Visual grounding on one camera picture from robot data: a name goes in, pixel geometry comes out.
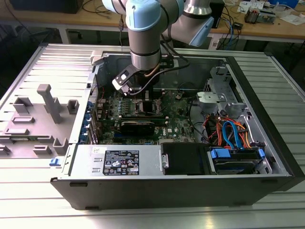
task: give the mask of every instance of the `side panel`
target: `side panel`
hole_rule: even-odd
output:
[[[184,180],[74,180],[51,184],[75,209],[252,205],[289,177]]]
[[[294,156],[290,152],[288,146],[284,142],[282,136],[276,129],[274,123],[272,122],[270,116],[268,115],[267,111],[264,109],[262,103],[260,102],[259,98],[257,97],[256,93],[254,92],[253,88],[249,84],[249,81],[245,77],[243,71],[239,67],[238,63],[236,62],[234,57],[228,57],[228,62],[230,67],[232,68],[233,73],[235,74],[237,81],[242,88],[247,100],[249,101],[251,107],[253,108],[258,121],[264,128],[265,133],[267,134],[270,142],[272,143],[274,149],[276,150],[278,156],[280,157],[281,161],[283,162],[287,172],[294,176],[295,178],[292,180],[291,183],[286,184],[278,191],[287,191],[291,189],[293,186],[297,185],[298,183],[302,182],[305,178],[303,171],[301,170],[300,166],[296,162]]]

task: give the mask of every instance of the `motherboard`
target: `motherboard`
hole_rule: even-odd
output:
[[[97,121],[101,145],[159,145],[194,142],[188,120],[189,95],[181,91],[154,92],[154,98],[123,97],[102,93]]]

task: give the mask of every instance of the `metal slotted surface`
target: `metal slotted surface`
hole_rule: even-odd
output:
[[[42,48],[25,71],[24,80],[1,108],[2,123],[12,112],[9,102],[25,94],[38,102],[40,82],[50,83],[52,95],[61,101],[81,97],[91,72],[90,55],[101,46],[49,45]],[[128,48],[107,47],[116,51]],[[184,54],[234,56],[257,93],[302,170],[305,171],[305,103],[296,84],[260,52],[177,50]],[[0,159],[1,228],[206,228],[258,229],[305,226],[305,182],[287,192],[276,192],[253,206],[228,208],[173,208],[144,210],[78,211],[49,184],[61,169],[48,159]]]

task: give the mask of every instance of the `circuit board on desk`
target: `circuit board on desk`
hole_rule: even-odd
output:
[[[163,142],[194,142],[193,129],[188,120],[188,97],[177,91],[154,96],[153,109],[141,113],[145,102],[139,98],[122,97],[119,93],[99,100],[98,122],[101,126],[101,145],[159,145]],[[125,123],[153,125],[151,135],[124,135]]]

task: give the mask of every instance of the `wooden desk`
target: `wooden desk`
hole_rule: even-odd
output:
[[[282,19],[276,18],[273,25],[265,23],[249,24],[244,21],[245,14],[237,12],[238,6],[227,8],[234,21],[244,25],[240,39],[260,40],[259,37],[265,37],[262,40],[268,41],[269,39],[275,39],[275,41],[277,41],[277,38],[278,41],[284,39],[305,40],[305,23],[296,26]],[[295,10],[305,11],[305,6],[298,4]],[[228,28],[225,25],[225,21],[221,20],[218,28],[211,32],[227,34]]]
[[[83,9],[80,9],[77,14],[18,11],[12,8],[9,0],[6,1],[14,15],[26,26],[59,29],[63,43],[70,42],[67,29],[118,31],[120,16],[115,13],[110,13],[108,15],[110,16],[110,19],[108,19],[96,13],[86,12]],[[100,1],[95,0],[95,4],[98,6]],[[93,2],[87,4],[86,9],[94,11]],[[237,9],[237,6],[228,7],[229,13],[234,18],[234,21],[244,25],[240,39],[297,43],[305,40],[305,23],[295,26],[277,18],[274,25],[263,23],[248,24],[244,22],[245,14],[237,13]],[[305,6],[298,5],[296,10],[305,11]],[[8,24],[13,26],[20,25],[6,9],[4,0],[0,0],[0,24]],[[228,28],[226,27],[225,22],[221,20],[218,28],[212,29],[209,34],[209,37],[212,37],[210,49],[215,49],[219,39],[225,37],[227,33]]]

